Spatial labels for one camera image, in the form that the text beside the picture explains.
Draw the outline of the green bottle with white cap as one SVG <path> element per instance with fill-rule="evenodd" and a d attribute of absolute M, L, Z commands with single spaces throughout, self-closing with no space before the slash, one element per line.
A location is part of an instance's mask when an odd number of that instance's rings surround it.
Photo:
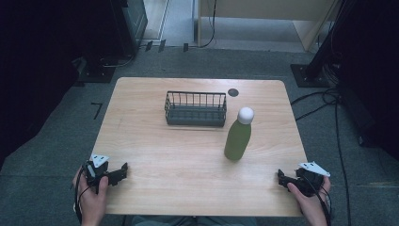
<path fill-rule="evenodd" d="M 247 148 L 251 137 L 251 123 L 254 119 L 254 110 L 250 107 L 242 107 L 235 122 L 231 125 L 229 130 L 224 154 L 232 160 L 240 160 Z"/>

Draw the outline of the black stand with flat base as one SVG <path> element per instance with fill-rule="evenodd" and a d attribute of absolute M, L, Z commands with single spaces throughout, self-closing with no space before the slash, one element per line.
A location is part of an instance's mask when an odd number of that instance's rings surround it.
<path fill-rule="evenodd" d="M 113 67 L 93 65 L 82 56 L 73 60 L 72 65 L 78 71 L 76 86 L 84 86 L 86 83 L 110 83 L 115 71 Z"/>

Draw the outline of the light wooden cabinet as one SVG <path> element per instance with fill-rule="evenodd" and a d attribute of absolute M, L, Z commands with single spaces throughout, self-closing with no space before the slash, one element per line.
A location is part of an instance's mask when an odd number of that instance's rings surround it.
<path fill-rule="evenodd" d="M 309 51 L 341 0 L 196 0 L 197 44 L 202 45 L 204 17 L 288 20 L 303 49 Z"/>

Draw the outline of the person's left hand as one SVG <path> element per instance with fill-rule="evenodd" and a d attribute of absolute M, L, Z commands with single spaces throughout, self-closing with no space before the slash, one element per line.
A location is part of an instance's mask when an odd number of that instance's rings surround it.
<path fill-rule="evenodd" d="M 100 226 L 105 215 L 106 192 L 108 178 L 103 177 L 99 183 L 99 191 L 93 191 L 80 169 L 76 172 L 72 184 L 77 192 L 78 203 L 75 207 L 81 211 L 81 226 Z"/>

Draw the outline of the person's right hand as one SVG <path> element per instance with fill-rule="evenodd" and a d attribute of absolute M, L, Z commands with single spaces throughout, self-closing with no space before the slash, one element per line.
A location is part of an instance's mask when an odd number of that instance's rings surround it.
<path fill-rule="evenodd" d="M 323 187 L 319 190 L 319 195 L 307 197 L 295 185 L 288 185 L 289 191 L 294 195 L 303 216 L 310 226 L 328 226 L 324 207 L 327 206 L 327 194 L 330 187 L 329 178 L 324 177 Z"/>

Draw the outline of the black cabinet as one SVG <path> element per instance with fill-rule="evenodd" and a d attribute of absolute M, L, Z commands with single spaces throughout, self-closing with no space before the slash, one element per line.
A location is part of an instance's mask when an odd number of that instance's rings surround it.
<path fill-rule="evenodd" d="M 148 24 L 144 0 L 109 0 L 123 57 L 134 57 Z"/>

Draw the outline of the black metal stand with base plate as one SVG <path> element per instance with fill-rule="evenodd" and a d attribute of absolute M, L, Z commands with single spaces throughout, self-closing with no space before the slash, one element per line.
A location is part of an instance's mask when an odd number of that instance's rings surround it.
<path fill-rule="evenodd" d="M 350 14 L 357 0 L 342 0 L 334 25 L 328 30 L 326 39 L 316 52 L 309 64 L 291 64 L 291 71 L 296 84 L 300 88 L 328 88 L 329 83 L 323 75 L 322 70 L 329 57 L 334 55 L 333 38 L 343 27 L 344 21 Z"/>

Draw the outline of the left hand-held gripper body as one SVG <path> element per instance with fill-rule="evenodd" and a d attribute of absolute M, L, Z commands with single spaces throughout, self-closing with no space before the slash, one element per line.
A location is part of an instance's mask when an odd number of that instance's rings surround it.
<path fill-rule="evenodd" d="M 108 159 L 108 156 L 93 154 L 83 167 L 87 184 L 94 187 L 96 193 L 100 192 L 101 181 L 108 175 Z"/>

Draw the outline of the black wire basket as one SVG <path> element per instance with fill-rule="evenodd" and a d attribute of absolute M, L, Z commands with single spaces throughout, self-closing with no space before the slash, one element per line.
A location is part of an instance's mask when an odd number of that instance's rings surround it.
<path fill-rule="evenodd" d="M 224 92 L 169 90 L 165 100 L 168 125 L 223 127 L 227 99 Z"/>

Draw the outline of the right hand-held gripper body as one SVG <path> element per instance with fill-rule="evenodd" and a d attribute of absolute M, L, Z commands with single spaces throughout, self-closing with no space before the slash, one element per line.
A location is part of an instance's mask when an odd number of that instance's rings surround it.
<path fill-rule="evenodd" d="M 295 171 L 297 187 L 305 196 L 311 197 L 319 192 L 324 177 L 329 177 L 330 173 L 315 162 L 299 163 L 298 166 Z"/>

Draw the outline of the black tape corner mark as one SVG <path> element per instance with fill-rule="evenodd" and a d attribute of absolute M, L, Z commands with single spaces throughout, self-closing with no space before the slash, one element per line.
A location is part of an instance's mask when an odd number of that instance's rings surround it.
<path fill-rule="evenodd" d="M 90 103 L 90 104 L 97 107 L 95 115 L 93 117 L 93 119 L 96 120 L 98 118 L 100 112 L 101 112 L 101 109 L 103 107 L 103 103 Z"/>

